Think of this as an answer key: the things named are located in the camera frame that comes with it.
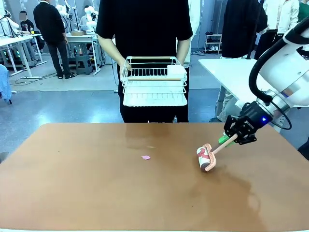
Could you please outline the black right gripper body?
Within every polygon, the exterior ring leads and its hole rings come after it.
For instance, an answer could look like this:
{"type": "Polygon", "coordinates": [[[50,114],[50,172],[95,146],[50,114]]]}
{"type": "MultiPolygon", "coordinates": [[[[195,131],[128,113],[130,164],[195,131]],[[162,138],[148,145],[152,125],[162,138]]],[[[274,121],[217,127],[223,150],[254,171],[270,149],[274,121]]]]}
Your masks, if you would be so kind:
{"type": "Polygon", "coordinates": [[[242,129],[246,129],[248,132],[256,132],[272,119],[273,116],[261,104],[253,101],[243,107],[238,122],[242,129]]]}

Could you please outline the person's right hand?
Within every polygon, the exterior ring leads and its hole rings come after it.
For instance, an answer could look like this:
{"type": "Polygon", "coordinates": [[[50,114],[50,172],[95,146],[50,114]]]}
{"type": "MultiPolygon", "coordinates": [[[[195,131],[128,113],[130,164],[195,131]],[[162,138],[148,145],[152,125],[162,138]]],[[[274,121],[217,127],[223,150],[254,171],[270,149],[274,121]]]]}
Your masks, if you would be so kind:
{"type": "Polygon", "coordinates": [[[131,65],[126,61],[125,58],[120,58],[119,61],[117,62],[117,64],[120,67],[120,73],[123,72],[123,70],[125,71],[132,71],[132,67],[131,65]]]}

